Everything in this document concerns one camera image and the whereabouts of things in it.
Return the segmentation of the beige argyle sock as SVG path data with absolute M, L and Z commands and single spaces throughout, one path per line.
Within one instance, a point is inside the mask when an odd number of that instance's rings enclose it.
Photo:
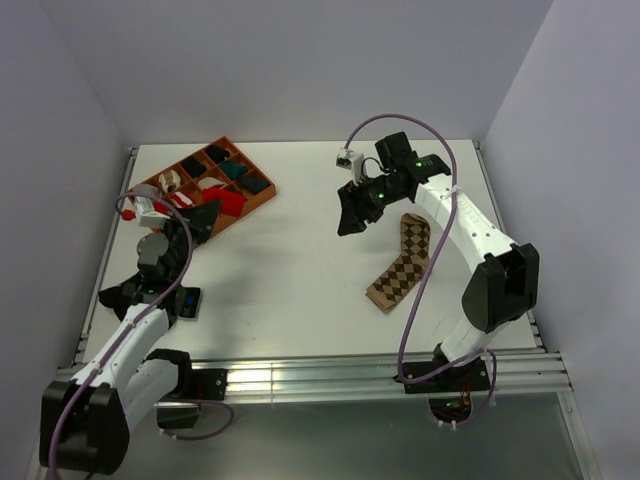
M 400 220 L 400 253 L 366 289 L 365 295 L 384 314 L 390 313 L 421 281 L 429 266 L 431 228 L 416 214 Z

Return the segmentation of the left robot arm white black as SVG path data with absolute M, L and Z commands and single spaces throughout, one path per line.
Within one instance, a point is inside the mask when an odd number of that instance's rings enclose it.
M 52 478 L 62 469 L 113 474 L 156 402 L 193 391 L 189 354 L 155 344 L 178 319 L 197 314 L 201 290 L 181 281 L 220 210 L 218 200 L 171 208 L 163 225 L 139 240 L 136 273 L 99 291 L 99 303 L 113 311 L 119 327 L 81 370 L 51 382 L 42 396 L 39 462 Z

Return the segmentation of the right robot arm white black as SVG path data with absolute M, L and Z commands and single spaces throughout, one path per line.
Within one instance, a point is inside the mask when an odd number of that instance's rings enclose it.
M 471 362 L 505 324 L 531 310 L 537 302 L 540 257 L 530 244 L 518 244 L 501 232 L 463 193 L 457 169 L 435 154 L 420 156 L 403 132 L 376 145 L 381 174 L 370 177 L 363 154 L 343 148 L 337 166 L 350 171 L 351 180 L 338 197 L 338 234 L 347 236 L 377 222 L 386 206 L 409 200 L 422 208 L 442 229 L 440 239 L 451 241 L 470 272 L 463 291 L 462 317 L 437 346 L 443 359 L 433 365 L 435 383 L 452 390 L 468 374 Z

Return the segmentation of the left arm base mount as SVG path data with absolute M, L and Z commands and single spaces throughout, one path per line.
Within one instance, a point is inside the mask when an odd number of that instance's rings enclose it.
M 169 393 L 156 406 L 156 422 L 164 430 L 193 428 L 204 407 L 188 400 L 223 401 L 225 399 L 228 370 L 222 368 L 195 369 L 186 388 Z

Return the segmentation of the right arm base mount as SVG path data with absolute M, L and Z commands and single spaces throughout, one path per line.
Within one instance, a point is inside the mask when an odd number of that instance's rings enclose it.
M 472 394 L 489 391 L 490 377 L 485 361 L 477 358 L 425 382 L 404 384 L 403 388 L 408 395 L 427 394 L 430 411 L 438 421 L 459 423 L 472 415 Z

